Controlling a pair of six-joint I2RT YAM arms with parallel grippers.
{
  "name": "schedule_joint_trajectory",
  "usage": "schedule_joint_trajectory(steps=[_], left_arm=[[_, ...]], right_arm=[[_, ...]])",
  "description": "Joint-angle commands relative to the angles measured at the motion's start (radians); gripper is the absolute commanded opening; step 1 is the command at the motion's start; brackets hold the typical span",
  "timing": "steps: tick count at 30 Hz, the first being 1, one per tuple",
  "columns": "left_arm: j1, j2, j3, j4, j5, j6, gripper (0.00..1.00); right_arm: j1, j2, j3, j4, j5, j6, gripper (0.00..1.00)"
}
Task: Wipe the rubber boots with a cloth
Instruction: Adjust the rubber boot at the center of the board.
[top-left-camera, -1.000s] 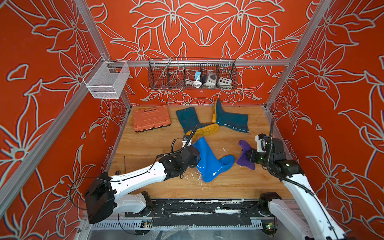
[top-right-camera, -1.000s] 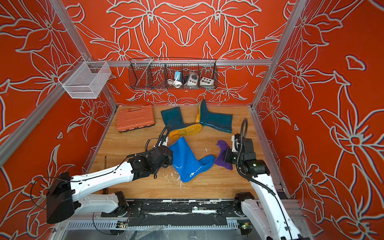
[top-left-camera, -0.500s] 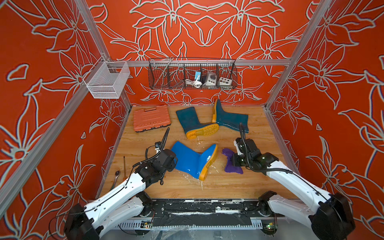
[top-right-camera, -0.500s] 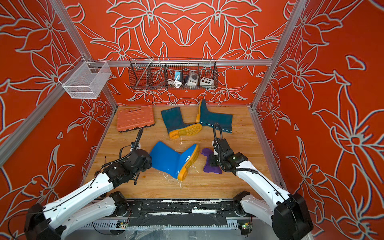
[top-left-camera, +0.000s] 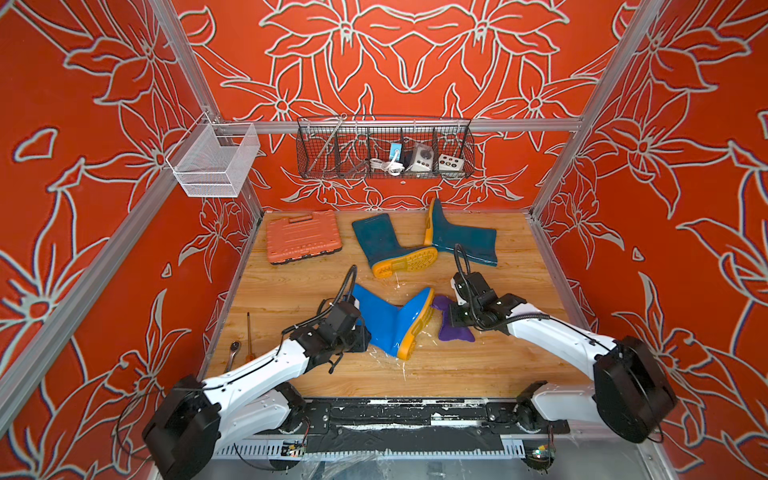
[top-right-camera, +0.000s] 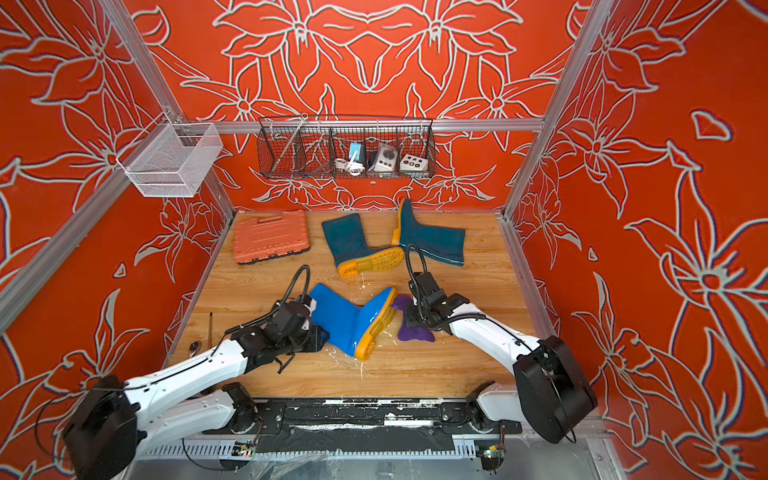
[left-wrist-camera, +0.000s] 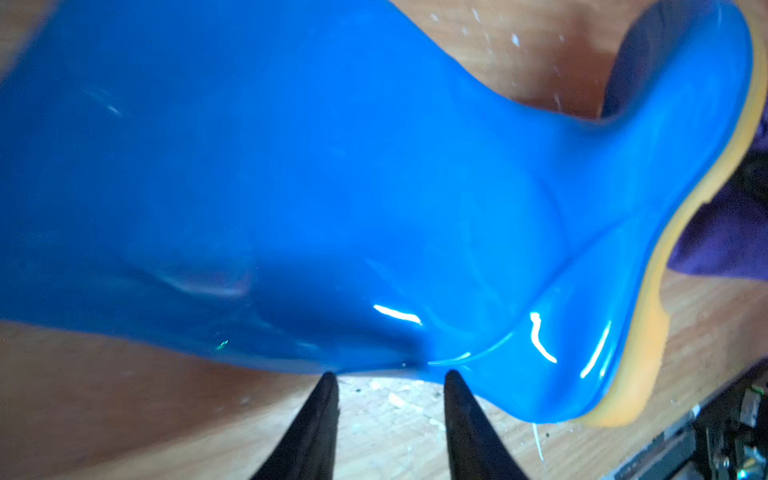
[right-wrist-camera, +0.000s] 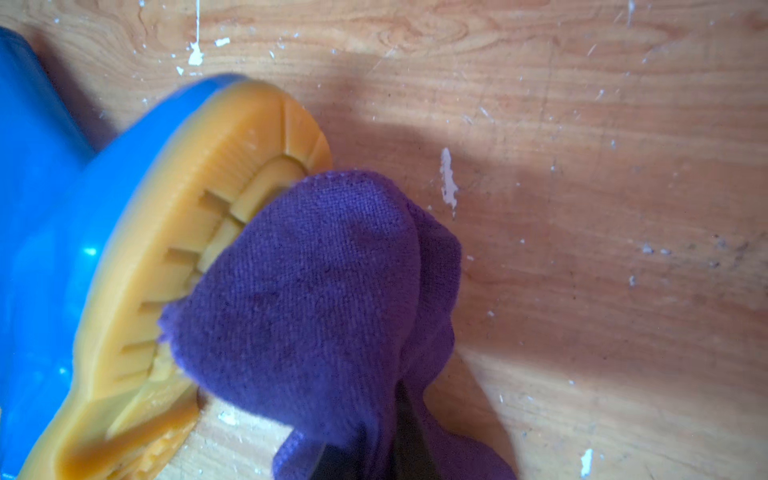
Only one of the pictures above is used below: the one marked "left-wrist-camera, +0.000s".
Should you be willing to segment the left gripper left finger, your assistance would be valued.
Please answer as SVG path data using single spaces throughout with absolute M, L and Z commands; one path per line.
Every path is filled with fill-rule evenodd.
M 252 479 L 332 479 L 339 415 L 338 381 L 326 372 Z

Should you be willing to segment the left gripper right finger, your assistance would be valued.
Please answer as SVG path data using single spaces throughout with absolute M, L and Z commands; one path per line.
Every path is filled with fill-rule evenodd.
M 456 370 L 445 376 L 444 413 L 453 480 L 527 479 Z

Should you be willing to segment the bright blue rubber boot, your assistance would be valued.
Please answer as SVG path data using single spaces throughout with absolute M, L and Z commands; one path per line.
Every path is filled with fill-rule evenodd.
M 635 420 L 660 284 L 763 111 L 731 1 L 660 1 L 596 120 L 488 89 L 388 1 L 64 1 L 1 85 L 1 316 Z

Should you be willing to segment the purple cloth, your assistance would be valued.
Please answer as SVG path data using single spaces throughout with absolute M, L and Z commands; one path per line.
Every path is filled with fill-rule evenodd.
M 767 114 L 736 172 L 700 207 L 667 266 L 698 276 L 767 279 Z

